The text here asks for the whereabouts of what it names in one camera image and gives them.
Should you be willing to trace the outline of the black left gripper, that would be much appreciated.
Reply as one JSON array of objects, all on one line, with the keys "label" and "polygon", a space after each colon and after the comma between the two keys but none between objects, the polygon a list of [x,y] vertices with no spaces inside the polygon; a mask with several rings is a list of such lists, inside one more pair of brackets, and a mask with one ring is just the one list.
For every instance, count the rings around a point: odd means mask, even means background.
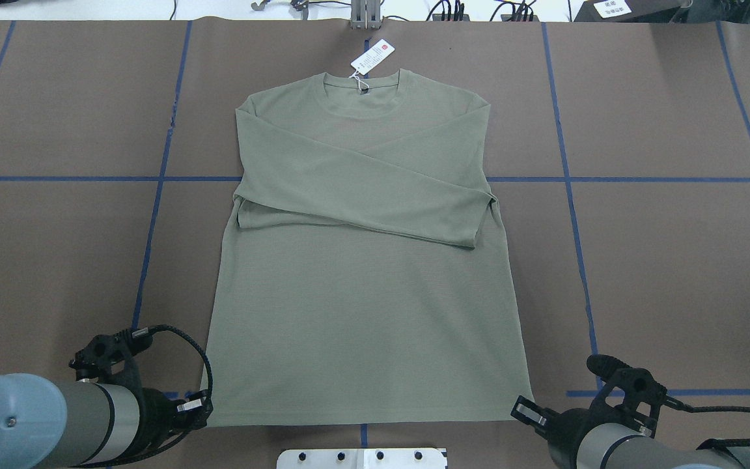
[{"label": "black left gripper", "polygon": [[187,400],[170,400],[161,391],[144,387],[141,404],[141,436],[144,450],[171,448],[182,431],[206,427],[212,413],[211,391],[200,390]]}]

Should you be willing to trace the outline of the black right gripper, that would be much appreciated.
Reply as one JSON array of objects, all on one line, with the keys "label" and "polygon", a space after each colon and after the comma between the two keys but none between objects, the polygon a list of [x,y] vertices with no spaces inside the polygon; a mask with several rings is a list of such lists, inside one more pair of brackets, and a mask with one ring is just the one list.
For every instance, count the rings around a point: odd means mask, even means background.
[{"label": "black right gripper", "polygon": [[580,456],[587,465],[601,463],[604,443],[602,437],[591,436],[591,433],[604,424],[602,408],[572,408],[556,412],[519,395],[510,416],[532,427],[536,433],[542,433],[554,464],[576,465]]}]

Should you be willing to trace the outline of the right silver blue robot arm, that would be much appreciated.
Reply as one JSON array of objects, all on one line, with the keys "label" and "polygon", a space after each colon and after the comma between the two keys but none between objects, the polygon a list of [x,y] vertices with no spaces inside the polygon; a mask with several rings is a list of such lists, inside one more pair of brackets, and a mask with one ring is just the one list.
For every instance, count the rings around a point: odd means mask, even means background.
[{"label": "right silver blue robot arm", "polygon": [[750,439],[705,440],[678,450],[604,412],[572,408],[558,413],[518,397],[511,415],[547,443],[557,468],[750,468]]}]

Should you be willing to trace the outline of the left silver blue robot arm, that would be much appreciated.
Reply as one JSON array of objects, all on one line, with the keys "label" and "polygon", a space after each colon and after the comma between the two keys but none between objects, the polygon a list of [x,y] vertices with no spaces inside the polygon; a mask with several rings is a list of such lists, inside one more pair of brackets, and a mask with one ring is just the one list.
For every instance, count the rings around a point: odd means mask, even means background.
[{"label": "left silver blue robot arm", "polygon": [[208,389],[170,399],[137,378],[51,381],[0,375],[0,468],[129,465],[206,427]]}]

